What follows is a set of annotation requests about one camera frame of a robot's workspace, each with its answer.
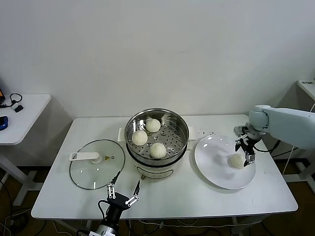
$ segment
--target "white table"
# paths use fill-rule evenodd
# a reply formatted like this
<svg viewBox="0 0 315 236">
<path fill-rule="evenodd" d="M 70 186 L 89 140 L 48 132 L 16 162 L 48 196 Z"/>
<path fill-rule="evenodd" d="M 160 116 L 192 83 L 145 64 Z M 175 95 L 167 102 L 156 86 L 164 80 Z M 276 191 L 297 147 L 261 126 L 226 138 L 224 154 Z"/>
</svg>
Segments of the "white table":
<svg viewBox="0 0 315 236">
<path fill-rule="evenodd" d="M 197 136 L 213 131 L 236 138 L 233 127 L 244 125 L 246 115 L 187 116 L 188 126 L 193 126 Z M 118 130 L 129 118 L 77 118 L 74 120 L 63 145 L 53 163 L 46 181 L 31 211 L 34 218 L 57 220 L 101 219 L 97 207 L 106 199 L 107 190 L 88 191 L 77 187 L 70 179 L 69 153 L 97 139 L 117 140 Z M 259 149 L 266 149 L 261 141 Z M 115 191 L 131 196 L 140 179 L 126 151 L 126 164 L 116 184 Z M 140 184 L 140 200 L 124 211 L 122 219 L 166 219 L 192 217 L 225 217 L 258 215 L 248 221 L 261 220 L 266 215 L 291 212 L 298 205 L 276 164 L 268 153 L 256 154 L 257 171 L 253 182 L 240 190 L 216 187 L 207 181 L 194 164 L 193 151 L 186 151 L 179 170 L 164 180 L 145 179 Z M 234 227 L 234 233 L 243 227 Z"/>
<path fill-rule="evenodd" d="M 23 110 L 16 113 L 11 108 L 1 108 L 0 117 L 8 117 L 8 127 L 0 131 L 0 146 L 17 145 L 27 135 L 39 115 L 49 103 L 51 96 L 49 94 L 22 94 L 23 100 L 20 104 L 24 107 Z M 9 95 L 5 96 L 7 99 L 4 103 L 10 105 Z M 2 178 L 4 183 L 8 175 L 13 176 L 23 184 L 13 205 L 20 206 L 28 191 L 39 191 L 43 183 L 33 182 L 36 171 L 31 171 L 27 176 L 14 164 L 12 164 L 3 154 L 0 153 L 0 168 L 6 171 Z"/>
</svg>

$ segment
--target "stainless steel pot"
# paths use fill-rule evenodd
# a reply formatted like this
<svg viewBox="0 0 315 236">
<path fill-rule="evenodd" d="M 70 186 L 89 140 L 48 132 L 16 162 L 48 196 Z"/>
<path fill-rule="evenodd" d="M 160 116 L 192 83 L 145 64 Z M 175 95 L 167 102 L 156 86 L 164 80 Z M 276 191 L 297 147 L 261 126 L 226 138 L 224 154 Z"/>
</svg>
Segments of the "stainless steel pot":
<svg viewBox="0 0 315 236">
<path fill-rule="evenodd" d="M 161 123 L 158 132 L 150 133 L 146 130 L 149 119 L 157 119 Z M 148 141 L 143 146 L 136 146 L 132 142 L 132 134 L 137 130 L 144 130 Z M 161 108 L 152 108 L 139 112 L 132 117 L 125 128 L 127 149 L 132 158 L 142 165 L 161 168 L 176 163 L 185 153 L 189 138 L 188 126 L 178 114 Z M 161 159 L 150 157 L 150 146 L 162 143 L 166 147 L 166 156 Z"/>
</svg>

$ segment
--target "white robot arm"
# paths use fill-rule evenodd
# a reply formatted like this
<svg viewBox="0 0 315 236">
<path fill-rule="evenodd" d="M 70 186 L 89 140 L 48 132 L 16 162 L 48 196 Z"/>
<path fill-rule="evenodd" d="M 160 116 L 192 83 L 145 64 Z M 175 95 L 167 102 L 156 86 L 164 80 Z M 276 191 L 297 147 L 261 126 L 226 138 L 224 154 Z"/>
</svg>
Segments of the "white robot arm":
<svg viewBox="0 0 315 236">
<path fill-rule="evenodd" d="M 234 132 L 240 137 L 235 148 L 242 147 L 246 154 L 246 166 L 254 162 L 254 145 L 266 133 L 298 148 L 315 148 L 315 114 L 257 105 L 249 113 L 249 122 L 245 126 L 235 127 Z"/>
</svg>

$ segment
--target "robotic arm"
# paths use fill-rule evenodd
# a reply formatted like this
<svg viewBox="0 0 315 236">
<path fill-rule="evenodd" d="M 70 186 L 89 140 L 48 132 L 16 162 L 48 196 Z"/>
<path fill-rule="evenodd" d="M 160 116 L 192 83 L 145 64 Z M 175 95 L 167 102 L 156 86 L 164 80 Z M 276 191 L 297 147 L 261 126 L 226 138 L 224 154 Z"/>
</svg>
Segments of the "robotic arm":
<svg viewBox="0 0 315 236">
<path fill-rule="evenodd" d="M 257 105 L 249 113 L 249 122 L 245 126 L 234 127 L 234 133 L 240 138 L 236 141 L 235 151 L 243 149 L 244 166 L 247 166 L 254 163 L 254 145 L 266 133 L 301 149 L 315 148 L 315 114 Z"/>
<path fill-rule="evenodd" d="M 107 184 L 107 200 L 100 200 L 98 202 L 98 207 L 101 210 L 103 220 L 101 221 L 98 230 L 96 232 L 85 232 L 83 230 L 79 230 L 79 232 L 86 233 L 89 236 L 116 236 L 118 234 L 118 222 L 124 210 L 127 210 L 133 205 L 139 198 L 140 191 L 140 181 L 136 186 L 136 189 L 133 193 L 133 196 L 129 199 L 128 197 L 115 192 L 114 185 L 116 180 L 120 174 L 120 171 L 117 175 L 112 179 L 110 183 Z M 104 202 L 109 205 L 106 216 L 100 206 L 100 203 Z"/>
</svg>

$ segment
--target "blue object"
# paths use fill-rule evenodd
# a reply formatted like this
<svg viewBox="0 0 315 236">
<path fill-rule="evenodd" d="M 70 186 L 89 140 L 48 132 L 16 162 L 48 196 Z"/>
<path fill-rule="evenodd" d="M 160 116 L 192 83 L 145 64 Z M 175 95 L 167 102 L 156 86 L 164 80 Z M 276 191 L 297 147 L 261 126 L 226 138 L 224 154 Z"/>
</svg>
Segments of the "blue object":
<svg viewBox="0 0 315 236">
<path fill-rule="evenodd" d="M 0 117 L 0 131 L 6 129 L 7 127 L 8 117 L 7 116 Z"/>
</svg>

